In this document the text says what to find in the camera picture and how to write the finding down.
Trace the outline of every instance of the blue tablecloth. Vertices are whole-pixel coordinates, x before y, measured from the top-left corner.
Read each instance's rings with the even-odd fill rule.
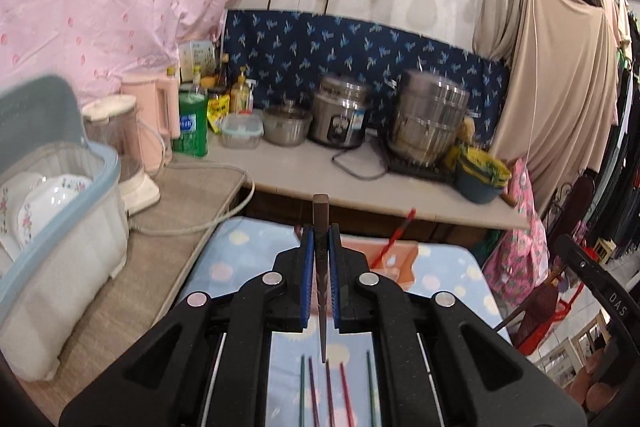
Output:
[[[194,291],[212,297],[237,291],[240,286],[273,266],[276,254],[299,246],[292,227],[246,217],[223,223],[204,248],[180,293],[184,299]],[[471,254],[460,247],[420,245],[414,263],[416,282],[411,293],[430,297],[446,290],[457,295],[491,327],[500,323],[494,298]],[[320,362],[318,320],[311,317],[303,333],[274,333],[268,380],[267,422],[269,427],[297,427],[300,403],[300,357],[312,357],[320,425],[328,427],[327,387]],[[331,367],[336,427],[347,427],[346,409],[340,382],[343,362],[354,416],[360,425],[370,424],[367,390],[367,350],[372,351],[369,333],[339,335],[328,325],[327,359]],[[305,425],[313,425],[308,370],[305,377]]]

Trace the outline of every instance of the knife blade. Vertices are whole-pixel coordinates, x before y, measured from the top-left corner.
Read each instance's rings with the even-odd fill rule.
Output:
[[[318,290],[318,319],[320,322],[320,351],[326,362],[326,304],[329,279],[329,196],[316,194],[312,200],[314,219],[314,253],[316,261],[316,288]]]

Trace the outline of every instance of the blender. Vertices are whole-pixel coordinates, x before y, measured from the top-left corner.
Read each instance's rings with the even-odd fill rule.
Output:
[[[88,139],[109,145],[118,152],[118,188],[129,215],[144,210],[160,199],[160,189],[145,172],[142,163],[136,106],[135,96],[112,94],[82,108]],[[158,139],[164,150],[162,138]]]

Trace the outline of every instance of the red chopstick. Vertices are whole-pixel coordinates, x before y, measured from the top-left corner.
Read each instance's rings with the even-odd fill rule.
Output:
[[[344,406],[347,408],[347,422],[349,423],[349,427],[353,427],[353,412],[351,412],[351,400],[349,399],[349,388],[347,387],[347,375],[344,373],[344,364],[342,362],[340,362],[340,377],[342,377]]]
[[[311,362],[311,357],[309,357],[309,381],[311,382],[311,407],[314,411],[314,427],[320,427],[318,403],[316,402],[316,383],[314,382],[314,365]]]
[[[402,237],[402,234],[406,230],[406,227],[409,226],[409,223],[414,220],[415,217],[415,208],[411,209],[411,212],[407,214],[404,218],[402,224],[396,229],[394,235],[391,236],[389,242],[386,244],[386,247],[382,249],[380,255],[376,257],[376,260],[371,264],[372,268],[381,268],[382,267],[382,258],[385,256],[385,253],[389,251],[389,249],[394,245],[394,243]]]
[[[329,402],[329,427],[335,427],[334,394],[331,391],[331,370],[329,370],[329,360],[326,361],[324,368],[326,370],[326,396]]]

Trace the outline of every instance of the rice cooker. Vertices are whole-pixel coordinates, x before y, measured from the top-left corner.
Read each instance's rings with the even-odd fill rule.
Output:
[[[371,109],[371,88],[347,76],[321,77],[314,94],[309,138],[337,148],[362,145]]]

